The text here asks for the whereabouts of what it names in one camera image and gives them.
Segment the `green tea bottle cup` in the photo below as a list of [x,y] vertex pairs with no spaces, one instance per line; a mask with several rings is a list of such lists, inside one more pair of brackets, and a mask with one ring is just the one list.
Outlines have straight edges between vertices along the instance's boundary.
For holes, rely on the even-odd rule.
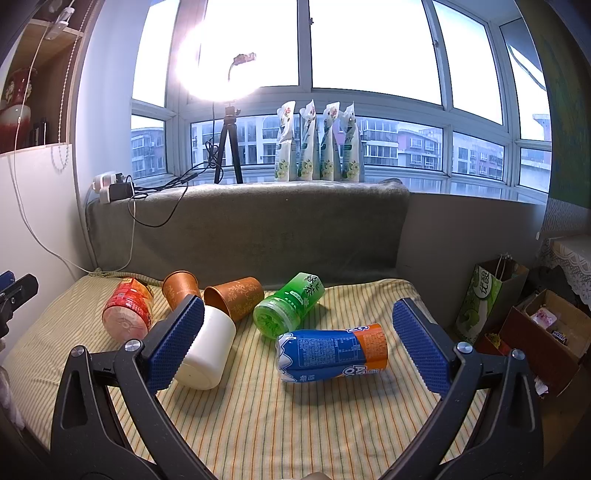
[[253,322],[264,337],[276,339],[297,330],[324,293],[325,286],[318,275],[298,273],[254,307]]

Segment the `white plastic cup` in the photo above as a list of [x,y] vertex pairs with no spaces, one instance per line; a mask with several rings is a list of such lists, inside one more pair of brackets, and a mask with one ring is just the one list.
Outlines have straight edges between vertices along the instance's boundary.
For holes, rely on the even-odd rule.
[[205,306],[204,323],[174,379],[191,389],[214,389],[221,382],[235,334],[235,321],[221,310]]

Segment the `copper cup near jar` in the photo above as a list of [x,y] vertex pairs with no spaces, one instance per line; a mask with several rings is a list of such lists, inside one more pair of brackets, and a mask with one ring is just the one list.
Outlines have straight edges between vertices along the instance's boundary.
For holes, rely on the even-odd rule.
[[174,310],[187,295],[200,296],[197,277],[186,270],[171,272],[163,280],[161,289],[171,310]]

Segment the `blue orange bottle cup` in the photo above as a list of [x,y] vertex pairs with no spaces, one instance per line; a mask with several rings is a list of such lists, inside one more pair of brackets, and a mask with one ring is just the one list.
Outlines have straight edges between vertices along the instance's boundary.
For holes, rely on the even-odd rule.
[[388,343],[379,324],[346,330],[297,330],[276,340],[276,368],[288,383],[369,375],[388,365]]

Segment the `white cabinet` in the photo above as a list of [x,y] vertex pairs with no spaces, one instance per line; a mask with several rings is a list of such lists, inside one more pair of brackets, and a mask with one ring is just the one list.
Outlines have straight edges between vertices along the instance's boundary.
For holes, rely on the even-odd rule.
[[78,212],[69,144],[1,156],[1,270],[34,275],[38,293],[9,322],[2,357],[45,308],[91,268]]

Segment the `red plastic jar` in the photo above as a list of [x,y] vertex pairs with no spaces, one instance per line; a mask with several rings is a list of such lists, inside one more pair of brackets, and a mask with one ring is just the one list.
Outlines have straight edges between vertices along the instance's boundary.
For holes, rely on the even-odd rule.
[[102,311],[102,324],[118,344],[143,340],[152,325],[151,291],[138,280],[126,277],[116,286]]

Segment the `cardboard box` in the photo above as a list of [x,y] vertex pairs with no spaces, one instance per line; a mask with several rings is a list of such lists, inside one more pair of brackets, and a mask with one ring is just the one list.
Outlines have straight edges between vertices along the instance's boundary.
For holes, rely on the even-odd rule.
[[590,317],[546,289],[523,308],[510,310],[500,337],[525,354],[533,375],[557,397],[571,384],[590,347]]

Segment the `white power strip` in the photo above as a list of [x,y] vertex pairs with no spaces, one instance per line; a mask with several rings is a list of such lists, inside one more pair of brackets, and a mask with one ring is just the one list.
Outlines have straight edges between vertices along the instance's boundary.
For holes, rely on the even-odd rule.
[[109,188],[121,179],[121,174],[108,171],[95,176],[91,183],[92,190],[98,195],[101,204],[111,202]]

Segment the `green paper shopping bag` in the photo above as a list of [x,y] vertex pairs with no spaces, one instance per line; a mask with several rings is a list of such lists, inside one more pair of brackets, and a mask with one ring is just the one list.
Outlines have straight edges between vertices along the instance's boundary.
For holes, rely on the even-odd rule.
[[454,325],[459,338],[474,344],[496,331],[517,304],[528,274],[509,254],[477,264]]

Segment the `red white vase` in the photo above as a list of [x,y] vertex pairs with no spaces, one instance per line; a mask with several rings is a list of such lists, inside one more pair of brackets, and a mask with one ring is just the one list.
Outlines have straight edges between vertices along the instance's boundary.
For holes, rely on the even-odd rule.
[[32,93],[36,69],[21,68],[7,80],[1,101],[1,152],[24,148],[31,127],[31,108],[26,104]]

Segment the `lace covered side table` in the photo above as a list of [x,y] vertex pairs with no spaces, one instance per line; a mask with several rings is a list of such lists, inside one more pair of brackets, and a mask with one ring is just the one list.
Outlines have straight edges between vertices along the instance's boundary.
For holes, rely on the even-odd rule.
[[590,236],[575,235],[544,240],[540,263],[549,268],[560,266],[573,292],[590,306]]

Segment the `grey sofa backrest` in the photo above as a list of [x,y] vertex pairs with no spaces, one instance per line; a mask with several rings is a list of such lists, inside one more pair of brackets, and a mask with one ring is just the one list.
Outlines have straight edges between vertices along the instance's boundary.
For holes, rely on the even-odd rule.
[[103,270],[188,270],[204,286],[252,276],[273,289],[298,272],[327,286],[396,277],[409,203],[398,180],[207,184],[94,201],[86,219]]

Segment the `black tripod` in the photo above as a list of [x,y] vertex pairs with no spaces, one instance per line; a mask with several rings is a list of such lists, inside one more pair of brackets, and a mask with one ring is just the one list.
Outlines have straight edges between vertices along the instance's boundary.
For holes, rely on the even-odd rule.
[[239,109],[229,105],[225,107],[223,123],[221,127],[221,138],[219,138],[217,156],[215,159],[214,183],[221,183],[223,173],[223,160],[231,159],[233,171],[235,171],[235,182],[243,183],[242,163],[238,149],[238,120]]

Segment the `refill pouch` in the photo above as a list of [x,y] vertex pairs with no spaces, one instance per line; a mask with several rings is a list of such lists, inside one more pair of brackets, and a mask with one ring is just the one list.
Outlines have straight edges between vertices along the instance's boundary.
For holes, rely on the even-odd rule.
[[339,178],[339,148],[335,141],[335,121],[339,118],[339,102],[329,103],[322,117],[320,147],[321,178],[334,181]]
[[315,101],[311,100],[300,110],[300,165],[298,178],[314,180],[318,173],[318,127]]
[[355,105],[351,104],[341,115],[341,130],[345,134],[342,143],[342,179],[360,182],[362,161],[360,150],[360,131],[356,124]]
[[297,179],[297,145],[294,140],[294,107],[296,102],[287,101],[277,109],[280,130],[276,139],[274,176],[277,181]]

